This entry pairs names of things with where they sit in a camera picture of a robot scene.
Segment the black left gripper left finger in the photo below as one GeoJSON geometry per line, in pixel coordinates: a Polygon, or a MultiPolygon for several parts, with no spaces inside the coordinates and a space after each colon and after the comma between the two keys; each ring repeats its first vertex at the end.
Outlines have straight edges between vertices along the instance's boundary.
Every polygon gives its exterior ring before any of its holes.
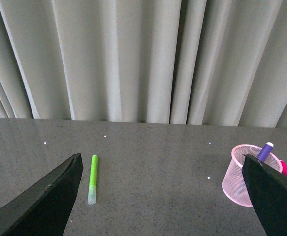
{"type": "Polygon", "coordinates": [[[0,236],[61,236],[83,172],[79,153],[0,208],[0,236]]]}

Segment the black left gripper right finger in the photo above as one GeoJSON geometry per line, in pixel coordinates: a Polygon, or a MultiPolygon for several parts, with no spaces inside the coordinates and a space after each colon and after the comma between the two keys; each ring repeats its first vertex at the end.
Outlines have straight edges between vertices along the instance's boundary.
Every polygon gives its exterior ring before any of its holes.
{"type": "Polygon", "coordinates": [[[253,208],[268,236],[287,236],[287,177],[247,154],[242,175],[253,208]]]}

